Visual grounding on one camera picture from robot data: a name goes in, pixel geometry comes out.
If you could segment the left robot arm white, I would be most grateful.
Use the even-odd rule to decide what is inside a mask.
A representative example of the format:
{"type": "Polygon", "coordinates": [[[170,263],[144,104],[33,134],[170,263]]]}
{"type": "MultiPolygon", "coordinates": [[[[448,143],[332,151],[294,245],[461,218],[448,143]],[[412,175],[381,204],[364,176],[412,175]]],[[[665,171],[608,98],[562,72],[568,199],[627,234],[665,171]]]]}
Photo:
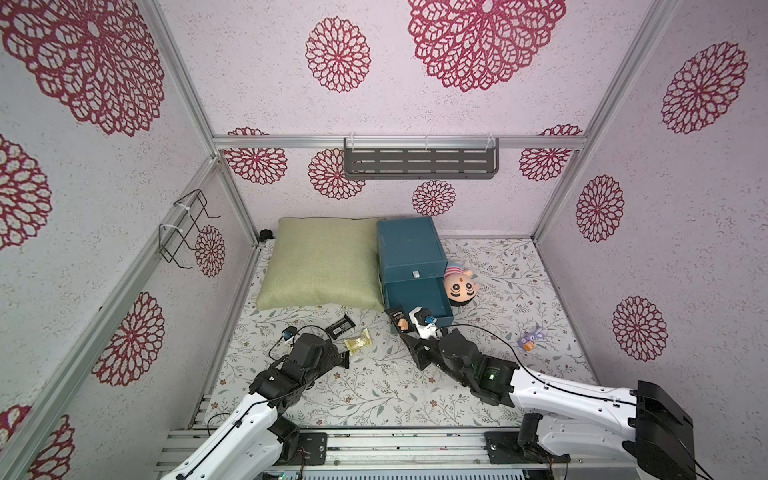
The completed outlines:
{"type": "Polygon", "coordinates": [[[227,419],[167,479],[256,479],[278,463],[302,462],[300,429],[284,414],[349,353],[330,339],[300,333],[290,352],[256,375],[227,419]]]}

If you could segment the yellow-green cookie packet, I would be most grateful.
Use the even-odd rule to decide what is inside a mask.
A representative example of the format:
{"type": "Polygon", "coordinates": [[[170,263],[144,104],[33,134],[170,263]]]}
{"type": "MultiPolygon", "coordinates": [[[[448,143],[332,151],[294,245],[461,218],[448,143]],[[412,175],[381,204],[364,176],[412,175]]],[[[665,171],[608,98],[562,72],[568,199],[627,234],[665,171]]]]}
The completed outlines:
{"type": "Polygon", "coordinates": [[[364,328],[357,337],[347,338],[344,340],[344,345],[350,354],[357,354],[363,348],[372,346],[373,339],[367,328],[364,328]]]}

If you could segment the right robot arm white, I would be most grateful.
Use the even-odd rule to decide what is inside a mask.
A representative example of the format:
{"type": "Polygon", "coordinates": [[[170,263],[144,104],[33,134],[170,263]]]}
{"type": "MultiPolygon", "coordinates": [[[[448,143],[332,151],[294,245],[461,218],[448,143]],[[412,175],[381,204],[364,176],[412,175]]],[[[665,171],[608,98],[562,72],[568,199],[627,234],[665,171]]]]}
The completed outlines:
{"type": "Polygon", "coordinates": [[[441,327],[431,312],[390,308],[390,324],[419,369],[430,365],[481,402],[524,412],[511,434],[487,437],[494,463],[569,465],[583,456],[634,461],[655,479],[707,479],[697,461],[693,421],[659,385],[609,388],[536,372],[517,358],[482,353],[459,324],[441,327]]]}

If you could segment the teal drawer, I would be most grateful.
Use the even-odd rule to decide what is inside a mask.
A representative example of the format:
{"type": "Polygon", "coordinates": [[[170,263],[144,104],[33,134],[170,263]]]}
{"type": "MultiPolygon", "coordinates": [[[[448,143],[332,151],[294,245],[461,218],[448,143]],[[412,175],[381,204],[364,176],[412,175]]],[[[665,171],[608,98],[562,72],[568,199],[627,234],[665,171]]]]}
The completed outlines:
{"type": "Polygon", "coordinates": [[[382,290],[387,309],[400,307],[407,315],[415,307],[424,307],[437,319],[438,327],[453,323],[453,310],[442,277],[390,282],[382,290]]]}

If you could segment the black orange cookie packet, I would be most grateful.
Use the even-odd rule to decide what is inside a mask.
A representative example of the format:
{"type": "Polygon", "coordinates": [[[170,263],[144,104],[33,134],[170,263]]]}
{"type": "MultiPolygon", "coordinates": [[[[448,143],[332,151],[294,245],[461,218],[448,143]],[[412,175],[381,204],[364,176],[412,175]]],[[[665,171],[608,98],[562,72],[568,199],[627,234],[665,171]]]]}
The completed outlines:
{"type": "Polygon", "coordinates": [[[411,331],[411,324],[409,319],[404,316],[398,314],[395,318],[395,327],[398,329],[399,332],[410,332],[411,331]]]}

